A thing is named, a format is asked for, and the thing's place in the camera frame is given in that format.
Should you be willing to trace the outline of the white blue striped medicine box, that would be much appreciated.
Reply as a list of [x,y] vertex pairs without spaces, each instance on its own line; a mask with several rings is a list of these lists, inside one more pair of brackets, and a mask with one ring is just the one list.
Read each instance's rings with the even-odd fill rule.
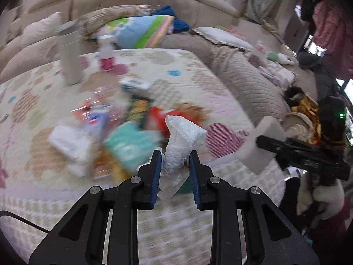
[[151,83],[142,79],[124,77],[120,80],[123,90],[138,96],[148,96],[150,94]]

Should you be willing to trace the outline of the brown paper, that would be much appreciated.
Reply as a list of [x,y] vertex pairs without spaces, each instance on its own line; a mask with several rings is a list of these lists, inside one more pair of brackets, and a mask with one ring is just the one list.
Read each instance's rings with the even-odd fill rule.
[[202,106],[198,106],[190,102],[176,104],[175,109],[199,122],[206,121],[208,114],[211,114],[212,112],[211,110],[207,110]]

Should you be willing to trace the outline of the green snack packet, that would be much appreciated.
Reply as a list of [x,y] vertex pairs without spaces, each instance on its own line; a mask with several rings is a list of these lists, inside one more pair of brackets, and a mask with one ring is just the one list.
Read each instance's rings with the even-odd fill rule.
[[138,127],[143,129],[151,103],[152,101],[149,98],[132,95],[126,111],[125,121],[133,121]]

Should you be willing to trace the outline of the white tissue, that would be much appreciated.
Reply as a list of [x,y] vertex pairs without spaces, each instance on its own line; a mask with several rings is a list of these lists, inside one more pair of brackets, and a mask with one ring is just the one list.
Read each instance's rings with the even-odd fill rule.
[[188,158],[205,143],[207,130],[178,115],[167,115],[165,122],[170,137],[162,154],[159,199],[171,199],[189,177]]

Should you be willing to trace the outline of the teal tissue pack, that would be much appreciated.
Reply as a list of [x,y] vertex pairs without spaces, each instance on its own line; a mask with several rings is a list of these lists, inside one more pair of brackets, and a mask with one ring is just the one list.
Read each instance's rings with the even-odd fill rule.
[[135,122],[128,121],[116,127],[104,139],[103,145],[127,172],[133,174],[138,166],[149,160],[161,141],[159,131],[143,130]]

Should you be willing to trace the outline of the large white blue medicine box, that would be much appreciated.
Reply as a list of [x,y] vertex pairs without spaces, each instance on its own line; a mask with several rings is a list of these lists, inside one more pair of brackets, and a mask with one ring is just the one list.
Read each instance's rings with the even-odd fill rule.
[[108,120],[109,112],[105,110],[93,110],[84,122],[83,130],[88,135],[99,139],[103,135]]

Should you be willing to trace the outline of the yellow orange wrapper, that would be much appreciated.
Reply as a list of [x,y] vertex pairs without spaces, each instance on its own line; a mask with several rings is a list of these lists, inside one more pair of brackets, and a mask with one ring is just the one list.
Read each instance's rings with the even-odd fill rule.
[[106,148],[102,148],[94,160],[92,176],[96,179],[109,176],[116,185],[132,177]]

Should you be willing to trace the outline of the orange transparent snack wrapper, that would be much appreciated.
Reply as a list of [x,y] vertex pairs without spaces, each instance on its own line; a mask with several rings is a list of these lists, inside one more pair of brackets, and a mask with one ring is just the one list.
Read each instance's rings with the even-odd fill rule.
[[86,99],[76,109],[72,110],[72,115],[80,122],[88,121],[90,114],[94,111],[105,111],[108,113],[109,121],[120,120],[124,115],[124,107],[113,100],[115,91],[112,88],[99,87],[91,98]]

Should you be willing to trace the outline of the white frilled cushion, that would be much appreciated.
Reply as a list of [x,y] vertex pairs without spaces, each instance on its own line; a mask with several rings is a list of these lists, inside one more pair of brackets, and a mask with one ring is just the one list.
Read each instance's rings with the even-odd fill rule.
[[226,45],[246,51],[252,51],[254,49],[250,43],[218,28],[199,26],[193,28],[193,32],[216,45]]

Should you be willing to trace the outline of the beige tufted sofa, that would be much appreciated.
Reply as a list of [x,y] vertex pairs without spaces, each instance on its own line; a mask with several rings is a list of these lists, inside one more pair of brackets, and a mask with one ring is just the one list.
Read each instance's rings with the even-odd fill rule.
[[[72,19],[101,8],[118,5],[149,5],[157,10],[171,6],[178,17],[194,27],[229,22],[235,18],[230,6],[220,0],[40,0],[26,13],[26,17],[39,21],[68,7]],[[250,53],[239,47],[215,44],[203,35],[183,32],[169,35],[159,43],[161,49],[187,50],[217,75],[240,102],[254,125],[265,116],[280,120],[288,136],[308,141],[314,135],[314,125],[304,114],[288,109],[279,87],[261,75],[261,69],[274,70],[265,59],[260,66],[249,63]]]

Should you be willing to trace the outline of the white cream left cushion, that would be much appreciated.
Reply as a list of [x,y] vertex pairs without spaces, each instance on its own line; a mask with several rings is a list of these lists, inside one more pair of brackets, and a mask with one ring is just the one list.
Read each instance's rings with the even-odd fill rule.
[[29,45],[54,36],[62,22],[62,13],[58,11],[47,18],[26,26],[22,33],[21,48],[26,48]]

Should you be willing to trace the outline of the grey white box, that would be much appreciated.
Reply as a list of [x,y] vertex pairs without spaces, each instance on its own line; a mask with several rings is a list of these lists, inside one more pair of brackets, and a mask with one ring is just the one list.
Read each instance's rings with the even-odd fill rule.
[[286,139],[287,135],[279,121],[265,116],[246,137],[236,155],[252,173],[259,175],[275,158],[277,148],[280,150]]

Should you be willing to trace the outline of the colourful cartoon pillow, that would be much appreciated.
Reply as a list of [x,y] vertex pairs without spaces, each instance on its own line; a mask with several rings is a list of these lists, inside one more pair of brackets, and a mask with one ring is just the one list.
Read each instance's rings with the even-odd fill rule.
[[155,48],[161,39],[171,30],[173,16],[152,15],[134,16],[113,20],[101,28],[92,38],[103,35],[113,36],[113,43],[120,49]]

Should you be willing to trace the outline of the red plastic bag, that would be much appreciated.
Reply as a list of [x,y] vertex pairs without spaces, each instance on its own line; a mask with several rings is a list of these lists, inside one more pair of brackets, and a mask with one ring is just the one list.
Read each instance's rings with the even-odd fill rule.
[[156,106],[151,106],[146,115],[144,129],[148,131],[159,131],[164,138],[168,138],[170,132],[165,122],[167,115],[182,116],[197,125],[200,123],[200,119],[192,116],[191,113],[186,113],[181,110],[162,110]]

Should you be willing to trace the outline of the white tissue pack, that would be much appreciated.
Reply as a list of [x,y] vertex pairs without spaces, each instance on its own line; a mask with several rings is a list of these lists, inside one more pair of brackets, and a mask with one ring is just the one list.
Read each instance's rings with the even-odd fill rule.
[[66,157],[70,173],[79,178],[90,175],[98,152],[96,139],[77,127],[59,123],[47,141]]

